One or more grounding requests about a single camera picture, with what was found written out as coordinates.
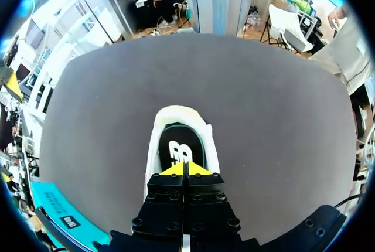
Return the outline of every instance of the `black insole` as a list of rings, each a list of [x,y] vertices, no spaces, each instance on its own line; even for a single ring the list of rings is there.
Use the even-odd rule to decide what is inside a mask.
[[[169,124],[165,127],[159,141],[159,157],[162,170],[165,171],[184,157],[204,167],[205,152],[200,137],[187,125]]]

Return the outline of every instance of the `wooden floor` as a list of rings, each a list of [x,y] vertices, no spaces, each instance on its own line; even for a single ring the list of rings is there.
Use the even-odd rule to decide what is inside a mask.
[[[172,26],[167,26],[167,27],[158,28],[158,29],[159,29],[161,35],[168,35],[168,34],[176,32],[180,28],[189,28],[189,27],[192,26],[192,24],[193,24],[193,22],[189,22],[189,21],[186,20],[186,18],[182,18],[182,20],[178,20],[176,22],[176,24],[174,24]],[[156,29],[156,28],[146,28],[144,30],[141,30],[133,36],[133,39],[146,37],[146,36],[152,36],[152,32],[154,31],[154,29]],[[247,28],[245,30],[245,32],[242,31],[240,34],[237,35],[237,37],[239,37],[239,38],[255,39],[255,40],[260,40],[261,36],[262,36],[262,30],[261,29],[254,30],[254,29],[249,29],[249,28]],[[267,32],[265,32],[264,36],[263,36],[263,40],[267,40],[267,36],[268,36]],[[301,57],[304,57],[306,59],[311,56],[310,53],[306,53],[306,52],[304,52],[302,54],[297,53],[297,55],[301,56]]]

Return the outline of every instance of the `folding chair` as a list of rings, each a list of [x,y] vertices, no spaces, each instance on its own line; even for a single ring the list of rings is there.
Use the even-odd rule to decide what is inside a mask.
[[[177,15],[177,20],[180,20],[180,25],[178,26],[178,28],[181,28],[183,27],[183,25],[188,22],[190,24],[190,20],[188,17],[186,17],[186,20],[184,22],[182,22],[182,18],[181,18],[181,13],[183,11],[186,12],[187,8],[188,8],[188,3],[186,1],[183,1],[182,3],[174,3],[173,6],[175,7],[175,12],[176,12],[176,15]]]
[[[268,42],[270,45],[284,47],[286,50],[296,50],[297,53],[310,51],[313,45],[309,43],[299,27],[299,19],[296,13],[290,13],[270,5],[269,16],[265,23],[260,42]],[[268,38],[263,41],[267,30]]]

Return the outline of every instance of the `white sneaker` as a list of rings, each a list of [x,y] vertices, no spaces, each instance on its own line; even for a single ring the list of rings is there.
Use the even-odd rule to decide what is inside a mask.
[[[182,161],[193,161],[211,173],[220,173],[211,124],[206,124],[190,107],[171,105],[162,108],[155,117],[148,148],[144,198],[152,174]]]
[[[167,22],[166,20],[162,20],[162,22],[159,24],[159,27],[163,28],[163,27],[166,27],[166,26],[174,25],[175,23],[176,23],[175,20],[173,20],[171,22]]]

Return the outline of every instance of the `gray table surface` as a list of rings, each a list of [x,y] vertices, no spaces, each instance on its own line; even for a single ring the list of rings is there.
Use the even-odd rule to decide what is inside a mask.
[[[348,196],[356,138],[344,85],[286,50],[198,34],[72,60],[45,119],[42,180],[101,229],[131,233],[154,117],[174,104],[212,124],[243,239],[266,243]]]

